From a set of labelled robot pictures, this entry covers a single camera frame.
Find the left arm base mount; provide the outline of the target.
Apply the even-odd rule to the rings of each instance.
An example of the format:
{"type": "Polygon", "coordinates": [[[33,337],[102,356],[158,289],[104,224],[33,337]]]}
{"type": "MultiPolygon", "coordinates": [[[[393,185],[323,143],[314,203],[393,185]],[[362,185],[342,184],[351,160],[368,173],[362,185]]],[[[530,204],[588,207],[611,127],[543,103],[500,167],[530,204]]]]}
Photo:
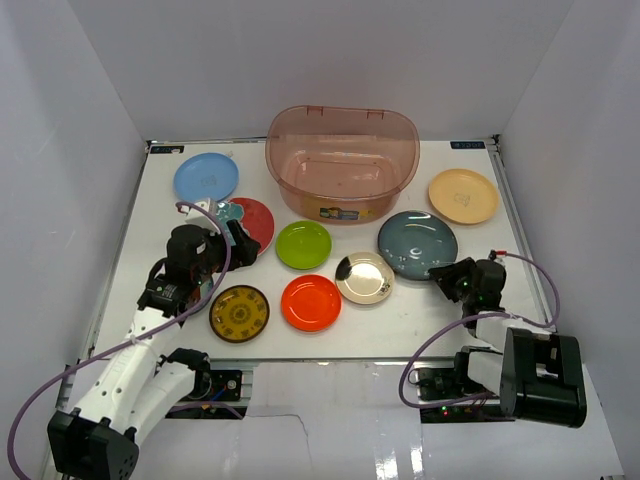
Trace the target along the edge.
{"type": "Polygon", "coordinates": [[[172,408],[167,419],[241,420],[241,370],[209,370],[196,375],[194,389],[179,401],[179,406],[195,403],[189,408],[172,408]]]}

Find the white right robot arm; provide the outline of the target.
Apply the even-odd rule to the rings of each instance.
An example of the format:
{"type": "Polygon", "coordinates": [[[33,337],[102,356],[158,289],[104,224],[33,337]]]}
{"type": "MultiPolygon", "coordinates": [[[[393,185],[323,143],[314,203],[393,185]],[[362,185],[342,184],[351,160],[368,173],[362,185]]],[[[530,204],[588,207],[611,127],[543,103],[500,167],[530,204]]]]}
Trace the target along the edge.
{"type": "Polygon", "coordinates": [[[579,342],[548,327],[533,326],[501,306],[505,267],[492,256],[431,268],[429,277],[447,299],[459,303],[465,329],[485,347],[465,346],[450,368],[417,373],[423,401],[472,399],[492,393],[503,417],[581,427],[587,417],[579,342]]]}

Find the red plate with teal flower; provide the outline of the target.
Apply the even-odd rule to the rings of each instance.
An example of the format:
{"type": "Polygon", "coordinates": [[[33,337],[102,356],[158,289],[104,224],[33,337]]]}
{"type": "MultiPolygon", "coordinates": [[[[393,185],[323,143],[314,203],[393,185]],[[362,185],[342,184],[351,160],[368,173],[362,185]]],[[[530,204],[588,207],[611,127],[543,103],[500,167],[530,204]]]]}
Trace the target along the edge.
{"type": "Polygon", "coordinates": [[[246,234],[260,244],[259,256],[268,249],[273,240],[275,232],[273,214],[264,203],[256,199],[235,197],[218,202],[216,217],[224,227],[231,245],[235,244],[235,240],[227,225],[230,220],[237,220],[246,234]]]}

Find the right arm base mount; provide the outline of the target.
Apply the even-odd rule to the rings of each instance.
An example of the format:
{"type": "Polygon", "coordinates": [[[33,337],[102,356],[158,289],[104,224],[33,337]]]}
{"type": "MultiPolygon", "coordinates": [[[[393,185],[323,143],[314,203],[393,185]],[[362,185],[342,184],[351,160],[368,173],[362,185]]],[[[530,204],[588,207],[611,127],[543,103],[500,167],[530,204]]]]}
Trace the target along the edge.
{"type": "Polygon", "coordinates": [[[497,397],[489,397],[480,384],[459,380],[453,367],[413,369],[408,383],[416,388],[421,403],[464,398],[459,404],[423,409],[420,413],[423,425],[511,421],[502,413],[497,397]]]}

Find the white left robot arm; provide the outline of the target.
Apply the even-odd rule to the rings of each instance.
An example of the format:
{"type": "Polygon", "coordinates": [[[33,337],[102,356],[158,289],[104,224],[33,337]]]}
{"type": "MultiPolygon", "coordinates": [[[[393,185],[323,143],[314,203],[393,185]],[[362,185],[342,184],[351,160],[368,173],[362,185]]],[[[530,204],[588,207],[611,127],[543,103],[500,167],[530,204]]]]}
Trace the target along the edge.
{"type": "Polygon", "coordinates": [[[70,412],[47,426],[56,470],[76,479],[128,479],[142,442],[184,399],[211,391],[206,353],[164,349],[181,331],[184,313],[206,306],[223,269],[252,265],[260,244],[236,220],[219,232],[198,225],[174,228],[166,255],[151,268],[137,301],[125,348],[70,412]]]}

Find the dark blue ceramic plate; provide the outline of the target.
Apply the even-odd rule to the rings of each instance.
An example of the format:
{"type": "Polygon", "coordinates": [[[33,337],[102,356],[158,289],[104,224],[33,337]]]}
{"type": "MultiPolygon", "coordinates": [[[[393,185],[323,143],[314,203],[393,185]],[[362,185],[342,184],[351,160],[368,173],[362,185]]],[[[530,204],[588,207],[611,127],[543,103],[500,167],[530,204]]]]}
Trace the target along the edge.
{"type": "Polygon", "coordinates": [[[451,228],[434,215],[417,210],[387,219],[379,229],[377,249],[397,275],[412,281],[427,281],[432,268],[452,265],[458,256],[451,228]]]}

